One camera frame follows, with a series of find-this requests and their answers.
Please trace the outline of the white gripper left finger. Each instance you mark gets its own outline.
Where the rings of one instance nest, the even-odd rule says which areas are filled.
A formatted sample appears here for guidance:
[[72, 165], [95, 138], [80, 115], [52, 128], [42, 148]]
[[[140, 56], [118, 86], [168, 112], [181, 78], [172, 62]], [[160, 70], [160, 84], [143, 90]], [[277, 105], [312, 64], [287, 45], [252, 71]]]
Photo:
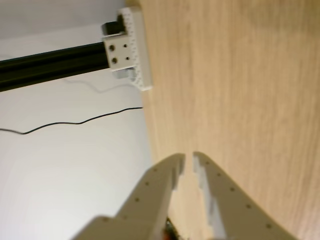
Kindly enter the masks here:
[[150, 167], [117, 212], [109, 240], [162, 240], [172, 192], [184, 172], [185, 155], [175, 153]]

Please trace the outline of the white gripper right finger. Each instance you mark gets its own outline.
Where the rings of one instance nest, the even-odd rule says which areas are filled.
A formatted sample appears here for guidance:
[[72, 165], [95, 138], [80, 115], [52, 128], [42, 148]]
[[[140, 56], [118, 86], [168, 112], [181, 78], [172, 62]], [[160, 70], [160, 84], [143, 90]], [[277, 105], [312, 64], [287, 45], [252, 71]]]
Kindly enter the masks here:
[[294, 240], [209, 156], [193, 153], [206, 219], [215, 240]]

